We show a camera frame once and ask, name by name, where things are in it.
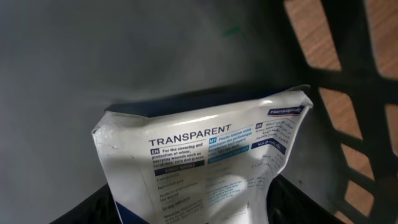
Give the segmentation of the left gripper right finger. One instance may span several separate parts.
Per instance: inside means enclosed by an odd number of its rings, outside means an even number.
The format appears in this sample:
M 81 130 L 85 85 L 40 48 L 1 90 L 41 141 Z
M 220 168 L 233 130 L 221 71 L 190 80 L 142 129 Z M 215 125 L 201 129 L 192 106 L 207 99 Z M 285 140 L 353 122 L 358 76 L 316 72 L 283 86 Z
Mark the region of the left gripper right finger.
M 344 224 L 282 175 L 269 187 L 267 216 L 270 224 Z

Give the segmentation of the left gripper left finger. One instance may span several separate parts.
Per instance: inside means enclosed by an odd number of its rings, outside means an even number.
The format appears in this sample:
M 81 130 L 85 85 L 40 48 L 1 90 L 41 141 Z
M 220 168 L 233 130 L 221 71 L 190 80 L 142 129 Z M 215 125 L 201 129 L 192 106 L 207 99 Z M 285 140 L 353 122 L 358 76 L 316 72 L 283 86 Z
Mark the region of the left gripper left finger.
M 51 224 L 120 224 L 109 185 L 104 185 Z

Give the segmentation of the white plaster pack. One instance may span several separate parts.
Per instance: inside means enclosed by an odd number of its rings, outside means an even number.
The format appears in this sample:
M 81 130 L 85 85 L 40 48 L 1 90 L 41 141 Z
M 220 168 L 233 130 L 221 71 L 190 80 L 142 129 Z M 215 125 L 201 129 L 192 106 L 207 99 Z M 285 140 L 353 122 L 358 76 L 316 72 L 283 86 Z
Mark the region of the white plaster pack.
M 301 90 L 148 118 L 107 112 L 92 132 L 123 223 L 267 223 L 266 197 L 312 108 Z

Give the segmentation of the grey plastic mesh basket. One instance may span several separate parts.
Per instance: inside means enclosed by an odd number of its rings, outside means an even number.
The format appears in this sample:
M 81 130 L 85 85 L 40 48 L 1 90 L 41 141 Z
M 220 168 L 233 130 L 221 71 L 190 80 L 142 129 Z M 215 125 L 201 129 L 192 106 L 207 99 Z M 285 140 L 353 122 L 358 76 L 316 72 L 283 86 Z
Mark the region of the grey plastic mesh basket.
M 2 1 L 1 222 L 51 223 L 108 184 L 92 132 L 301 90 L 280 174 L 344 223 L 397 222 L 397 80 L 367 1 Z

